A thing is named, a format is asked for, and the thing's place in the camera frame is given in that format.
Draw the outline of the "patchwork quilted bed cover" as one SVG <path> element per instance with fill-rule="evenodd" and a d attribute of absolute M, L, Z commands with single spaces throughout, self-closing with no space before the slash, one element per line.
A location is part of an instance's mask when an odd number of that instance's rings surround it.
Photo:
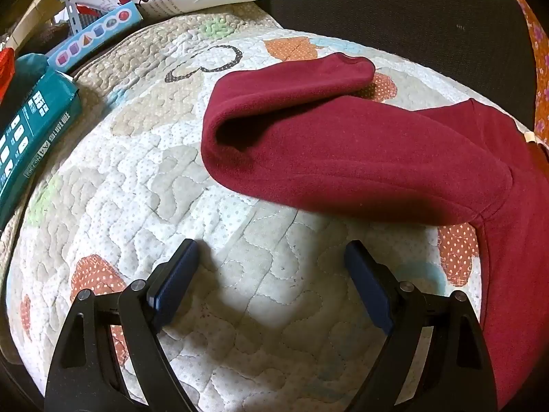
<path fill-rule="evenodd" d="M 285 28 L 253 3 L 141 28 L 74 75 L 82 113 L 51 146 L 1 238 L 8 372 L 40 407 L 81 290 L 116 294 L 186 239 L 200 263 L 159 343 L 201 411 L 342 411 L 383 346 L 343 252 L 362 242 L 399 279 L 462 290 L 478 317 L 489 282 L 470 224 L 379 223 L 235 193 L 200 151 L 216 83 L 334 53 L 375 67 L 362 96 L 407 110 L 489 99 L 385 50 Z"/>

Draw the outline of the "light blue shapes box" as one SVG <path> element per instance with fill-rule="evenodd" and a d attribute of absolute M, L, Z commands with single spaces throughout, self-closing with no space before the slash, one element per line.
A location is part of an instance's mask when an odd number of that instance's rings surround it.
<path fill-rule="evenodd" d="M 121 5 L 60 44 L 47 55 L 47 63 L 57 71 L 71 72 L 101 47 L 128 34 L 141 22 L 142 16 L 133 2 Z"/>

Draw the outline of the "dark red fleece garment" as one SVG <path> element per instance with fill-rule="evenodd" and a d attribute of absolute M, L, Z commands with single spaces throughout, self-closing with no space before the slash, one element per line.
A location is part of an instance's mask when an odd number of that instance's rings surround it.
<path fill-rule="evenodd" d="M 215 181 L 295 208 L 476 229 L 481 326 L 507 405 L 548 358 L 548 156 L 475 100 L 410 111 L 363 99 L 365 58 L 230 72 L 201 155 Z"/>

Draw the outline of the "red plastic bag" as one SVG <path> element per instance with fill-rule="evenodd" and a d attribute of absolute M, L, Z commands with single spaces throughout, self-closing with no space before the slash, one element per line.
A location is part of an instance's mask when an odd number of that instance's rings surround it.
<path fill-rule="evenodd" d="M 11 47 L 0 52 L 0 102 L 5 97 L 15 73 L 15 53 Z"/>

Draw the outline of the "orange floral fabric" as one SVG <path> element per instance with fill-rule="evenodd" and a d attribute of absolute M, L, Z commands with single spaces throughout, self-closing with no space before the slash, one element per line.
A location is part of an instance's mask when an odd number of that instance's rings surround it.
<path fill-rule="evenodd" d="M 539 139 L 548 144 L 548 36 L 527 1 L 515 1 L 518 2 L 525 17 L 535 60 L 536 90 L 533 131 Z"/>

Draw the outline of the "black cushion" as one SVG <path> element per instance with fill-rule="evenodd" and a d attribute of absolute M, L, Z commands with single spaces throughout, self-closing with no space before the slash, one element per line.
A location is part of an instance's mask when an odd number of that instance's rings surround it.
<path fill-rule="evenodd" d="M 259 0 L 286 29 L 420 63 L 534 127 L 536 66 L 516 0 Z"/>

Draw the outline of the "teal cardboard box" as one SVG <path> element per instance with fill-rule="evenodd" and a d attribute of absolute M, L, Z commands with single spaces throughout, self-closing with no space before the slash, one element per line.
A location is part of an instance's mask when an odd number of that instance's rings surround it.
<path fill-rule="evenodd" d="M 78 86 L 43 54 L 15 60 L 15 75 L 1 103 L 9 115 L 1 132 L 1 226 L 14 213 L 50 149 L 82 112 Z"/>

